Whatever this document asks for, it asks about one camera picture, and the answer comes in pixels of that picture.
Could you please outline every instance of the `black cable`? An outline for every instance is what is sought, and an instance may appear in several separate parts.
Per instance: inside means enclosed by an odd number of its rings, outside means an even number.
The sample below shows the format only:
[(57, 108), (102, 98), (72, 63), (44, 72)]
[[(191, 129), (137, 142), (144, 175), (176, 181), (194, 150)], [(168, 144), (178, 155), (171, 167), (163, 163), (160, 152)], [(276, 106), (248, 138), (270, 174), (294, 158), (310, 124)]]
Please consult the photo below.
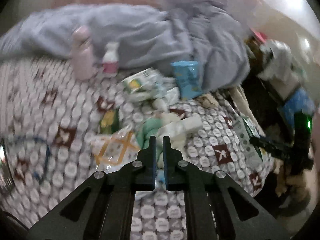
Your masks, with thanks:
[(26, 231), (29, 231), (29, 228), (27, 228), (19, 219), (17, 219), (14, 215), (10, 214), (7, 211), (4, 211), (4, 215), (7, 217), (12, 218), (14, 221), (16, 221), (20, 226), (23, 227), (23, 229), (25, 229)]

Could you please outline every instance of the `beige crumpled item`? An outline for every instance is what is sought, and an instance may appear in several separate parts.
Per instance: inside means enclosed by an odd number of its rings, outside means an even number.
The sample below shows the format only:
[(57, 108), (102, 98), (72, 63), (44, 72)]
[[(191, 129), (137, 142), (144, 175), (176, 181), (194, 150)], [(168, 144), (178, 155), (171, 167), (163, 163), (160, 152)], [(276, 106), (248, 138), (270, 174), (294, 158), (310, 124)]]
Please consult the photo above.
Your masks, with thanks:
[(210, 93), (203, 94), (202, 96), (197, 97), (196, 100), (205, 108), (214, 108), (219, 106), (218, 101)]

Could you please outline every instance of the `plastic bag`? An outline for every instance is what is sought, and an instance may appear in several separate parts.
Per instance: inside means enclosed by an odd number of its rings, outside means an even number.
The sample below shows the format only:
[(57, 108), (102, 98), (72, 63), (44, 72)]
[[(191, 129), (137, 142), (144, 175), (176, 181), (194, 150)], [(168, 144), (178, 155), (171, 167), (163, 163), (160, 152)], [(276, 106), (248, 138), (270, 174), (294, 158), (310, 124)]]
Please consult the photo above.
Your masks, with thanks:
[(129, 125), (112, 135), (92, 137), (91, 146), (97, 170), (106, 173), (118, 171), (123, 165), (134, 161), (141, 150)]

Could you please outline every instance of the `pink label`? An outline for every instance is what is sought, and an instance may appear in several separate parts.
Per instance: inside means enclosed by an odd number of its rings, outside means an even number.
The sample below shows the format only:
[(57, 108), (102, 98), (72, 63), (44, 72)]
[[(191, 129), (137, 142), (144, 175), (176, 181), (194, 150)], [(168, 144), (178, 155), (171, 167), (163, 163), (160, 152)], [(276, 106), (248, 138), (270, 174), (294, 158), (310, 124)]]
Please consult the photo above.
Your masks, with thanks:
[(117, 71), (118, 71), (118, 62), (103, 63), (103, 72), (104, 73), (117, 73)]

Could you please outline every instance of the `green cloth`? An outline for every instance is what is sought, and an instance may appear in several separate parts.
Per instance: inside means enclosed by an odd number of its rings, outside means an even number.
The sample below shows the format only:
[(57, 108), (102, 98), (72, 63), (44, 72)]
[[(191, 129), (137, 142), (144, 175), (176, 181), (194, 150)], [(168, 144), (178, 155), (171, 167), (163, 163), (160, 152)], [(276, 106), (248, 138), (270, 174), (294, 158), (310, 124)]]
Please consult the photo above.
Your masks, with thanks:
[[(162, 127), (162, 120), (159, 118), (149, 118), (144, 122), (144, 124), (141, 126), (140, 130), (137, 133), (137, 142), (141, 147), (141, 149), (146, 149), (149, 147), (150, 136), (152, 135), (155, 136), (161, 127)], [(156, 155), (157, 160), (161, 152), (162, 152), (162, 147), (157, 146), (157, 155)]]

